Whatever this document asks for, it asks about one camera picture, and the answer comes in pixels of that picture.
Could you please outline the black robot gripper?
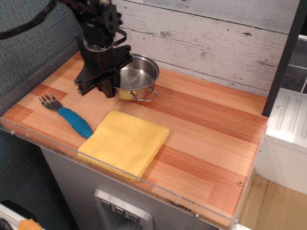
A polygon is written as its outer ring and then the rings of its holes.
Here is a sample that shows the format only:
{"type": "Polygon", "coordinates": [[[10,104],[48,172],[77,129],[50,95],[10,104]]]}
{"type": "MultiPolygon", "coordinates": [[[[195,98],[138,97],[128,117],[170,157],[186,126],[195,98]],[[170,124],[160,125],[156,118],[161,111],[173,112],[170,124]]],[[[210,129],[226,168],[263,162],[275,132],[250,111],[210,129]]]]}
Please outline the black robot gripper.
{"type": "Polygon", "coordinates": [[[120,88],[120,70],[132,62],[131,46],[101,49],[80,39],[77,44],[84,61],[83,69],[75,79],[79,94],[84,96],[97,88],[106,98],[115,97],[113,87],[120,88]]]}

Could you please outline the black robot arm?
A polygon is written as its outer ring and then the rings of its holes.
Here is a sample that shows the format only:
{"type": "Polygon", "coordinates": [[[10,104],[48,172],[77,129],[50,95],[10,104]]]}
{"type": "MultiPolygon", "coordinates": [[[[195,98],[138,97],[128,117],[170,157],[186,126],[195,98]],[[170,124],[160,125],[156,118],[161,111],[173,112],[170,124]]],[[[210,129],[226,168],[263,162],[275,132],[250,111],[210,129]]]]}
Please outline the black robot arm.
{"type": "Polygon", "coordinates": [[[77,44],[84,66],[75,79],[79,94],[97,88],[106,98],[115,96],[120,70],[132,61],[131,47],[122,45],[127,34],[121,13],[110,0],[62,0],[72,10],[80,29],[77,44]]]}

